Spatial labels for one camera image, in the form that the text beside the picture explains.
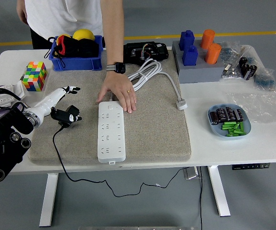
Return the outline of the person's right hand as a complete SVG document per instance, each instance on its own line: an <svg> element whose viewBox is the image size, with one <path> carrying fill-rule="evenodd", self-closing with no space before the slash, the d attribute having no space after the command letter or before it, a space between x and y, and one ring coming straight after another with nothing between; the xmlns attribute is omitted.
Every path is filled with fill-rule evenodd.
<svg viewBox="0 0 276 230"><path fill-rule="evenodd" d="M17 0L16 11L21 22L28 25L25 0Z"/></svg>

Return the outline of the person's left hand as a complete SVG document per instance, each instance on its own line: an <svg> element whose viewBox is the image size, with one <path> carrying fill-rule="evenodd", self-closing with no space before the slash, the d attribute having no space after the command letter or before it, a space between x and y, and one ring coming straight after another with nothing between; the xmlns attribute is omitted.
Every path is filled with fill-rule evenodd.
<svg viewBox="0 0 276 230"><path fill-rule="evenodd" d="M103 100L108 91L111 91L117 97L124 111L132 113L136 110L136 94L131 81L125 74L114 71L106 72L106 78L98 93L98 103Z"/></svg>

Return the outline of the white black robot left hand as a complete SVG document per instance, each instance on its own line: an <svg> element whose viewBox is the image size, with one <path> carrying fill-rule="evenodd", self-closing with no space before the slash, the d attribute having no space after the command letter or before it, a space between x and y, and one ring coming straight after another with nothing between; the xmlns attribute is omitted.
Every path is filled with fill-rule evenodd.
<svg viewBox="0 0 276 230"><path fill-rule="evenodd" d="M43 123L44 117L50 115L51 108L55 107L66 94L76 94L79 90L80 88L76 86L58 88L37 103L35 107L25 109L23 114L30 119L34 127L39 127Z"/></svg>

